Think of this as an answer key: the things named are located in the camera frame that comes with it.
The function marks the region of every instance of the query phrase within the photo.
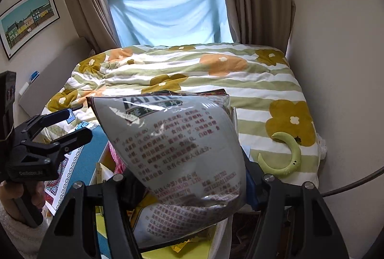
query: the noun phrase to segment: bedsheet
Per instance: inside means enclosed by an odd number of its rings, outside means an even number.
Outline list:
[[[138,45],[97,54],[74,68],[43,114],[79,103],[83,108],[74,112],[74,119],[50,126],[42,134],[53,140],[82,121],[98,123],[87,106],[88,96],[220,88],[227,91],[231,106],[237,108],[239,141],[250,147],[255,161],[262,153],[269,166],[286,167],[291,160],[289,147],[271,139],[273,133],[285,131],[300,144],[302,159],[300,169],[282,180],[297,185],[305,181],[318,184],[319,146],[310,111],[284,54],[272,47],[236,43]]]

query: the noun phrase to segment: orange flower pattern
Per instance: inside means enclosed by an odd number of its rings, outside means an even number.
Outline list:
[[[91,91],[82,91],[82,94],[81,94],[81,98],[79,98],[79,103],[81,104],[87,104],[87,97],[88,96],[103,96],[103,91],[105,91],[107,89],[106,86],[102,86],[101,88],[99,88],[98,90],[91,90]]]
[[[124,58],[130,57],[133,55],[133,51],[130,48],[118,48],[109,51],[109,62],[120,61]]]
[[[245,59],[226,54],[203,55],[200,63],[209,67],[209,75],[218,77],[227,76],[231,72],[242,72],[248,67]]]

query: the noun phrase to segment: pink bag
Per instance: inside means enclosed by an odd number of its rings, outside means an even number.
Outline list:
[[[116,153],[116,150],[113,148],[111,142],[109,141],[108,141],[108,147],[109,147],[109,150],[111,151],[112,158],[116,163],[115,175],[118,173],[123,173],[125,170],[125,164],[120,159],[120,157]]]

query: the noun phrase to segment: plastic bag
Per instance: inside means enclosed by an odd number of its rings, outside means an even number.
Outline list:
[[[244,205],[245,165],[228,95],[92,97],[89,104],[158,201],[134,225],[140,248],[196,233]]]

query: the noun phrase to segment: white sleeve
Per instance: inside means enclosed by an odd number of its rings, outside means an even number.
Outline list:
[[[25,259],[36,259],[48,223],[44,221],[36,229],[14,220],[0,203],[0,222],[13,245]]]

